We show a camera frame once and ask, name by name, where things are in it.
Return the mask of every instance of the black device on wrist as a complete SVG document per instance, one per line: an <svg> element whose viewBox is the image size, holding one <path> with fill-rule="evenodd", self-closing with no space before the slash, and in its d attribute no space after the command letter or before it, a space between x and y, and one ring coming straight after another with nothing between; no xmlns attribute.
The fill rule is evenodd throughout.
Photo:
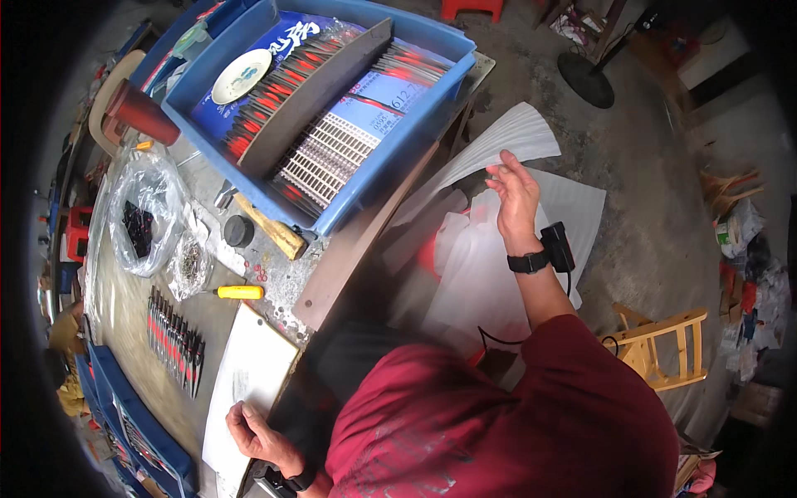
<svg viewBox="0 0 797 498"><path fill-rule="evenodd" d="M295 492L307 491L314 480L316 480L316 468L305 461L301 474L291 478L286 477L285 486Z"/></svg>
<svg viewBox="0 0 797 498"><path fill-rule="evenodd" d="M515 273L536 273L553 264L557 273L569 273L575 268L570 244L564 233L564 224L556 222L540 230L543 250L539 253L528 253L523 256L507 256L509 269Z"/></svg>

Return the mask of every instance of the blue plastic crate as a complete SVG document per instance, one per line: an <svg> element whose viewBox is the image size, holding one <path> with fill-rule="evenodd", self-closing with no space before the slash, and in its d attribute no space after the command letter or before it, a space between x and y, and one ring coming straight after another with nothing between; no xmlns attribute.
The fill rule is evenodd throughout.
<svg viewBox="0 0 797 498"><path fill-rule="evenodd" d="M278 21L278 10L315 14L365 28L391 18L393 34L438 53L456 64L413 105L377 146L317 220L302 213L265 180L249 178L228 161L222 145L192 119L191 111L213 86L218 74ZM476 45L458 29L403 10L362 0L261 0L222 32L194 61L161 107L180 130L267 217L323 235L391 184L397 171L411 167L437 138L453 112L452 101L473 67Z"/></svg>

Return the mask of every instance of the black wrist strap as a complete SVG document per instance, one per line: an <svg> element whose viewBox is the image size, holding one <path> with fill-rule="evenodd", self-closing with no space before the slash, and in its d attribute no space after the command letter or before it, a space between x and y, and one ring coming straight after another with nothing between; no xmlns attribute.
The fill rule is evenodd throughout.
<svg viewBox="0 0 797 498"><path fill-rule="evenodd" d="M507 256L506 261L509 263L509 269L515 273L537 273L551 262L548 253L544 250L540 253L528 253L523 256Z"/></svg>
<svg viewBox="0 0 797 498"><path fill-rule="evenodd" d="M304 470L301 474L295 477L285 478L285 486L294 492L307 491L307 488L312 486L312 482L316 480L316 467L310 465L307 460L304 461Z"/></svg>

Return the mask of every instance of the yellow screwdriver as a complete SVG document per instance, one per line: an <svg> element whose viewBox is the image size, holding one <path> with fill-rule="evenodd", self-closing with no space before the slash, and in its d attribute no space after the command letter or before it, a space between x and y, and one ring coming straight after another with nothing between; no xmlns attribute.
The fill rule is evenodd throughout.
<svg viewBox="0 0 797 498"><path fill-rule="evenodd" d="M212 291L201 291L200 294L204 292L212 292L216 296L230 299L257 300L263 297L263 288L259 285L223 285Z"/></svg>

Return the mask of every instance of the wooden chair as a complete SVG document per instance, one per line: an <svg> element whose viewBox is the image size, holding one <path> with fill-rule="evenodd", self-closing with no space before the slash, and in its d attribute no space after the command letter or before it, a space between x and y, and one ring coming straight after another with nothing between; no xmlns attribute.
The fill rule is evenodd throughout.
<svg viewBox="0 0 797 498"><path fill-rule="evenodd" d="M686 313L671 316L660 322L640 315L625 306L614 303L611 306L622 320L626 330L614 334L601 335L598 340L610 350L619 347L617 355L625 364L634 369L653 390L668 390L686 386L703 380L708 371L702 366L701 322L708 315L706 308L695 308ZM628 327L628 320L637 323L636 328ZM692 370L687 370L686 361L686 328L692 328L694 363ZM675 332L678 341L679 374L665 375L658 365L656 352L657 335Z"/></svg>

